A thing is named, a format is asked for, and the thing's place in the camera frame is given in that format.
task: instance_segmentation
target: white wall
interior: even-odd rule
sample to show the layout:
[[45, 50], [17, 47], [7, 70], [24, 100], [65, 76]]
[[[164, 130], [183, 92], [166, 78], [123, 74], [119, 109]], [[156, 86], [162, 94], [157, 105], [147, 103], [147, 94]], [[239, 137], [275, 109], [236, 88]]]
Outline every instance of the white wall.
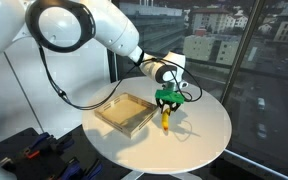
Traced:
[[[73, 103], [87, 105], [91, 96], [107, 85], [107, 51], [95, 40], [74, 53], [45, 50], [53, 79]], [[62, 101], [50, 86], [39, 51], [32, 38], [17, 41], [6, 54], [41, 122], [44, 131], [59, 138], [81, 124], [82, 111]], [[41, 133], [36, 118], [4, 55], [0, 55], [0, 141], [33, 127]]]

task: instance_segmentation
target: round white table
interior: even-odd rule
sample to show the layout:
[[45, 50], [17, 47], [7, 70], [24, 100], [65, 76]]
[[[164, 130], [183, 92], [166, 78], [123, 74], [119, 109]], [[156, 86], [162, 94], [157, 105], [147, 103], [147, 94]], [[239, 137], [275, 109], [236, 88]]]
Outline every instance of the round white table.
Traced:
[[[116, 82], [99, 90], [90, 105], [100, 102], [116, 86]], [[125, 79], [114, 97], [127, 92], [146, 101], [155, 102], [155, 91], [161, 84], [147, 77]], [[185, 88], [193, 98], [199, 88]], [[169, 131], [161, 126], [160, 109], [132, 139], [115, 130], [94, 114], [83, 112], [83, 129], [94, 147], [110, 161], [141, 173], [179, 174], [203, 167], [215, 160], [231, 137], [230, 117], [212, 95], [203, 90], [200, 100], [184, 103], [169, 117]]]

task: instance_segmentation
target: table leg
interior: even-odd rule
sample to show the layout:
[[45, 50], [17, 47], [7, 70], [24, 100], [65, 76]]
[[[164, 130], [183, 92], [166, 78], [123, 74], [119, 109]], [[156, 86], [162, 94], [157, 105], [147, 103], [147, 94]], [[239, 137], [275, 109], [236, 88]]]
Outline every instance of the table leg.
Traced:
[[191, 174], [191, 173], [180, 173], [180, 174], [170, 174], [170, 175], [178, 179], [182, 179], [182, 180], [202, 180], [202, 178], [195, 176], [194, 174]]
[[136, 180], [139, 177], [141, 177], [144, 173], [143, 172], [138, 172], [138, 171], [132, 171], [125, 177], [123, 177], [122, 180]]

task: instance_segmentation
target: yellow object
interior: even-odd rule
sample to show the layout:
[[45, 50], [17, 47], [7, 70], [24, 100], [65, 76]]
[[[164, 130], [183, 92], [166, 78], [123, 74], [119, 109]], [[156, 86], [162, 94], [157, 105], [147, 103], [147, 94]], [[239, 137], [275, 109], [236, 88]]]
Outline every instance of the yellow object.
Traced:
[[168, 117], [171, 114], [171, 109], [167, 108], [164, 110], [163, 114], [162, 114], [162, 126], [164, 131], [168, 131]]

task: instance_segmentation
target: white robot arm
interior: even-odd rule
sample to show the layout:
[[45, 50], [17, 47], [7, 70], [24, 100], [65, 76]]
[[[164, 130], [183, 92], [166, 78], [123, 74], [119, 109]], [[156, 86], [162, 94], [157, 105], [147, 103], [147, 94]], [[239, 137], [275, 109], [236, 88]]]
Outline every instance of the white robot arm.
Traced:
[[[0, 0], [0, 53], [30, 36], [42, 46], [63, 53], [94, 38], [114, 53], [128, 56], [156, 82], [174, 84], [175, 75], [180, 87], [187, 85], [181, 82], [182, 69], [168, 63], [145, 62], [154, 57], [138, 47], [135, 26], [108, 0]], [[183, 55], [169, 53], [164, 59], [185, 65]]]

